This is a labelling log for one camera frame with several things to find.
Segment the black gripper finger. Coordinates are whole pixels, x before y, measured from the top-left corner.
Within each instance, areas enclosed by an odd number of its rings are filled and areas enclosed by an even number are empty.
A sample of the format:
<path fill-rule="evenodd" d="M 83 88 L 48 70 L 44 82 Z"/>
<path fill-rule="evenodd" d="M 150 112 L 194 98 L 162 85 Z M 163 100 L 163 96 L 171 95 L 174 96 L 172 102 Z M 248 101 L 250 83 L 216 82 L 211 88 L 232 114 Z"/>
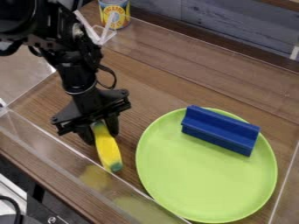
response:
<path fill-rule="evenodd" d="M 82 124 L 76 127 L 75 130 L 76 130 L 76 134 L 79 135 L 83 142 L 88 145 L 94 145 L 95 144 L 95 136 L 94 136 L 91 127 L 86 124 Z"/>
<path fill-rule="evenodd" d="M 106 118 L 106 125 L 108 132 L 112 137 L 116 137 L 119 134 L 119 120 L 118 120 L 118 115 L 111 115 L 110 117 Z"/>

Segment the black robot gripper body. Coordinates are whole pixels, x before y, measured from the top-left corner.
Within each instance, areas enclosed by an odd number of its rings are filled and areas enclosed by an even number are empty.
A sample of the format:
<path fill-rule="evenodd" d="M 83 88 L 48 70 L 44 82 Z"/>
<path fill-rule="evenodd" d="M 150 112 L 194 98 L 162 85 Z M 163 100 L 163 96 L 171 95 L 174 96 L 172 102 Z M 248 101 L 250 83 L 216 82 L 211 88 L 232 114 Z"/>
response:
<path fill-rule="evenodd" d="M 82 124 L 91 125 L 112 115 L 131 109 L 127 89 L 100 90 L 92 88 L 84 94 L 75 94 L 70 104 L 52 117 L 51 124 L 56 126 L 58 134 L 76 132 Z"/>

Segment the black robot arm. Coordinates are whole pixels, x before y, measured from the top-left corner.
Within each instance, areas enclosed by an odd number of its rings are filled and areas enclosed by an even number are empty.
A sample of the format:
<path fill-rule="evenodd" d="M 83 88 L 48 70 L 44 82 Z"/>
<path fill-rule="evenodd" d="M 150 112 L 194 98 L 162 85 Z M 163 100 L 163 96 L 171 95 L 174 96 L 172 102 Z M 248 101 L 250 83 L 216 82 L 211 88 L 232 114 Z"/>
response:
<path fill-rule="evenodd" d="M 94 144 L 91 125 L 103 122 L 110 134 L 118 135 L 118 117 L 131 108 L 130 92 L 99 82 L 98 72 L 114 70 L 100 64 L 102 47 L 74 11 L 59 0 L 0 0 L 0 44 L 6 45 L 0 57 L 27 46 L 59 72 L 71 101 L 51 118 L 58 134 L 72 132 Z"/>

